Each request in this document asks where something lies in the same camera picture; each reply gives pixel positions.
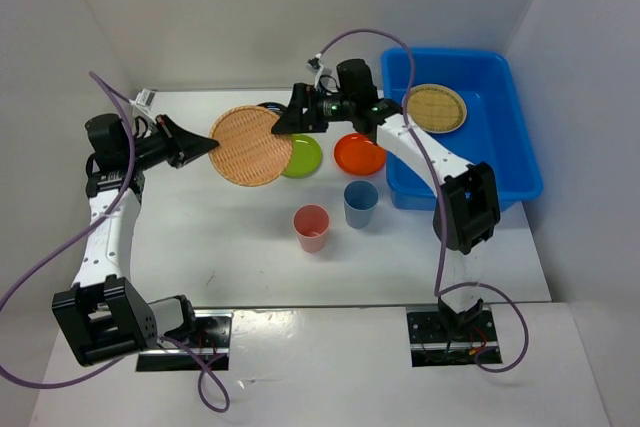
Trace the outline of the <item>green round plate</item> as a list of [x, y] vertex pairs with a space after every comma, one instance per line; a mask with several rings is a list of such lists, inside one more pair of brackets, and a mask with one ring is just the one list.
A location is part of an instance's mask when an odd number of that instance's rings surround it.
[[282, 175], [303, 178], [313, 174], [323, 159], [321, 146], [313, 137], [304, 134], [294, 134], [292, 145], [292, 156]]

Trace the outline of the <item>black round plate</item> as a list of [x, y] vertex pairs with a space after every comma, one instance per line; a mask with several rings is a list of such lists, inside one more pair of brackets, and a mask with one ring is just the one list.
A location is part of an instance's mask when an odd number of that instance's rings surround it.
[[278, 102], [262, 102], [259, 106], [275, 112], [277, 115], [282, 115], [286, 111], [286, 106]]

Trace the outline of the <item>green-rimmed bamboo woven plate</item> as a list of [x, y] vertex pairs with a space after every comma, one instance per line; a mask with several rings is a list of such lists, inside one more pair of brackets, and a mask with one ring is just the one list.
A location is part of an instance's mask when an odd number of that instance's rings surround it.
[[411, 89], [408, 114], [427, 133], [457, 130], [467, 118], [467, 106], [454, 90], [440, 84], [422, 84]]

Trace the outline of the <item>brown woven bamboo plate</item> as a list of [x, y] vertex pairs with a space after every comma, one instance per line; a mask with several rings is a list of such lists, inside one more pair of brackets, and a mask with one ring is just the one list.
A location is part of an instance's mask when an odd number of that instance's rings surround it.
[[276, 180], [293, 154], [290, 135], [271, 133], [279, 116], [270, 110], [245, 105], [222, 114], [209, 136], [219, 143], [209, 153], [216, 171], [227, 181], [258, 187]]

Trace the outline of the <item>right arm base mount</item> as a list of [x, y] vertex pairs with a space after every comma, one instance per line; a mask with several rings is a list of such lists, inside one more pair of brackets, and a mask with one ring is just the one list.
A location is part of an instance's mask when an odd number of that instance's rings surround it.
[[498, 336], [490, 309], [461, 330], [448, 330], [437, 307], [407, 309], [406, 322], [413, 367], [474, 365], [475, 356], [483, 364], [502, 363]]

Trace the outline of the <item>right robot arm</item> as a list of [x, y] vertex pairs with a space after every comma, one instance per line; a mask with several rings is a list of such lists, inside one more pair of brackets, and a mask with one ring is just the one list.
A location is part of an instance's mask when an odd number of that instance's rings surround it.
[[350, 123], [432, 189], [436, 197], [433, 229], [446, 248], [445, 257], [470, 265], [472, 253], [493, 236], [500, 221], [493, 169], [485, 162], [474, 164], [450, 152], [411, 120], [398, 103], [380, 97], [364, 60], [338, 64], [333, 93], [322, 85], [320, 60], [313, 58], [309, 65], [317, 79], [293, 86], [273, 133], [323, 133], [332, 122]]

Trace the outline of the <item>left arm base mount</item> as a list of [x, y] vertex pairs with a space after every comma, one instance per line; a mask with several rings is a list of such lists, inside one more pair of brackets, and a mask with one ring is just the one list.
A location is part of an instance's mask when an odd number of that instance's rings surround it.
[[[182, 343], [187, 345], [204, 363], [211, 363], [214, 371], [226, 371], [232, 332], [233, 313], [230, 310], [195, 309], [195, 331]], [[137, 372], [198, 371], [199, 365], [183, 350], [171, 344], [138, 356]]]

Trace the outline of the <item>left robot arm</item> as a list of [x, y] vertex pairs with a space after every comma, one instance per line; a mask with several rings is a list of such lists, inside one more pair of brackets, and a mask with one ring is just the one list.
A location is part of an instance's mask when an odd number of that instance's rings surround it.
[[149, 135], [131, 140], [116, 114], [85, 124], [94, 149], [86, 165], [86, 195], [97, 227], [88, 235], [69, 290], [54, 295], [52, 312], [76, 360], [96, 365], [155, 346], [154, 312], [129, 280], [135, 223], [146, 170], [183, 167], [218, 147], [214, 139], [156, 117]]

